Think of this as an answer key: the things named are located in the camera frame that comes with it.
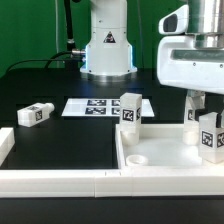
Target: white plastic tray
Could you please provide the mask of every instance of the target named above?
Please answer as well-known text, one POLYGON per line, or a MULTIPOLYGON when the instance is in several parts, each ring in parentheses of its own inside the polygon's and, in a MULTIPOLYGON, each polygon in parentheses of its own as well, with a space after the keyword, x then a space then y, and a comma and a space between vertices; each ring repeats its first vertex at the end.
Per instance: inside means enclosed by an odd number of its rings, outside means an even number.
POLYGON ((205 163, 182 142, 183 125, 142 125, 140 143, 123 145, 119 125, 116 170, 0 171, 0 197, 224 195, 224 166, 205 163), (149 164, 129 167, 128 155, 149 164))

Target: green wall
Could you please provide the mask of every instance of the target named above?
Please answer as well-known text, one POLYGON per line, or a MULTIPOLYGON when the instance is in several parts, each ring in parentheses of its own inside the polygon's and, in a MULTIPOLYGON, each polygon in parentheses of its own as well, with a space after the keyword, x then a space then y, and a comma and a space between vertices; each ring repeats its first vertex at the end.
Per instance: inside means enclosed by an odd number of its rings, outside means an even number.
MULTIPOLYGON (((66 50, 66 26, 63 0, 0 1, 0 77, 6 68, 21 60, 48 59, 56 53, 56 13, 58 2, 59 51, 66 50)), ((138 68, 155 68, 159 40, 159 19, 176 10, 179 0, 139 0, 142 17, 142 39, 139 34, 138 0, 128 2, 128 40, 134 47, 138 68)), ((72 4, 73 28, 76 44, 84 48, 90 39, 90 2, 72 4)), ((44 63, 26 63, 17 67, 43 67, 44 63)))

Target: black tabletop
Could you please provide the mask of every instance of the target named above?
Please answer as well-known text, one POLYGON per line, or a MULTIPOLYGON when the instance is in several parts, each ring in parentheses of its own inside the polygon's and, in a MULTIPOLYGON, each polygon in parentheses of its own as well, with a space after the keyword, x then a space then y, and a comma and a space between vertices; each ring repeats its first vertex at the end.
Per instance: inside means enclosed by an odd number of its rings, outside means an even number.
MULTIPOLYGON (((68 98, 149 99, 154 118, 142 123, 183 123, 186 90, 161 86, 155 70, 102 84, 64 69, 15 69, 0 79, 0 128, 14 127, 16 144, 1 169, 116 169, 115 125, 119 118, 62 117, 68 98), (17 110, 55 105, 50 119, 18 125, 17 110)), ((221 112, 223 97, 207 94, 207 112, 221 112)), ((143 198, 1 199, 0 223, 224 223, 222 196, 143 198)))
POLYGON ((118 99, 126 92, 149 99, 154 118, 142 123, 182 123, 186 91, 160 86, 153 70, 125 82, 99 83, 63 69, 16 69, 0 79, 0 127, 14 127, 16 144, 1 169, 117 168, 115 124, 119 118, 62 117, 69 98, 118 99), (17 110, 53 103, 50 119, 27 128, 17 110))

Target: small white box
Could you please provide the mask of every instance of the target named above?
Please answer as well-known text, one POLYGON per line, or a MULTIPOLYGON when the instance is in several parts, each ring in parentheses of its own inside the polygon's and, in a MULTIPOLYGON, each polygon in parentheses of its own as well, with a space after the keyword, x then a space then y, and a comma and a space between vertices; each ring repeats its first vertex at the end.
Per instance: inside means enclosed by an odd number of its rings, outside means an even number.
POLYGON ((217 113, 209 113, 199 118, 199 156, 212 163, 224 161, 224 128, 217 128, 217 113))
POLYGON ((2 128, 0 130, 0 166, 15 144, 13 128, 2 128))
POLYGON ((120 103, 121 131, 128 133, 138 132, 141 125, 142 95, 125 93, 121 96, 120 103))
POLYGON ((23 108, 17 111, 19 125, 31 127, 38 124, 50 116, 50 113, 54 110, 52 103, 36 103, 29 107, 23 108))

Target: black cable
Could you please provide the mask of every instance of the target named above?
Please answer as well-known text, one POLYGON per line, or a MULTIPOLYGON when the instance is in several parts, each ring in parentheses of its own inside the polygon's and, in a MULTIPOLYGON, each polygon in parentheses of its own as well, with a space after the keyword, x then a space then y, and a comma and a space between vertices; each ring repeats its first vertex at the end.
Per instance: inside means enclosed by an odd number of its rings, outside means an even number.
POLYGON ((142 35, 142 16, 140 9, 140 2, 137 0, 137 8, 138 8, 138 23, 139 23, 139 33, 140 33, 140 44, 141 44, 141 57, 142 57, 142 67, 145 68, 144 63, 144 43, 143 43, 143 35, 142 35))
MULTIPOLYGON (((63 55, 71 55, 71 51, 62 51, 62 52, 59 52, 59 53, 57 53, 57 54, 55 54, 55 55, 53 55, 50 59, 52 60, 52 59, 56 59, 56 58, 58 58, 58 57, 60 57, 60 56, 63 56, 63 55)), ((45 65, 45 67, 44 68, 48 68, 49 67, 49 65, 51 64, 51 60, 49 60, 48 62, 47 62, 47 64, 45 65)))
POLYGON ((13 67, 15 67, 16 65, 18 64, 22 64, 22 63, 27 63, 27 62, 46 62, 46 61, 69 61, 70 59, 31 59, 31 60, 24 60, 24 61, 19 61, 19 62, 16 62, 12 65, 10 65, 7 69, 6 69, 6 73, 8 73, 13 67))
POLYGON ((64 0, 65 16, 67 24, 67 50, 72 50, 76 48, 76 44, 73 38, 73 26, 72 26, 72 13, 71 13, 71 3, 70 0, 64 0))

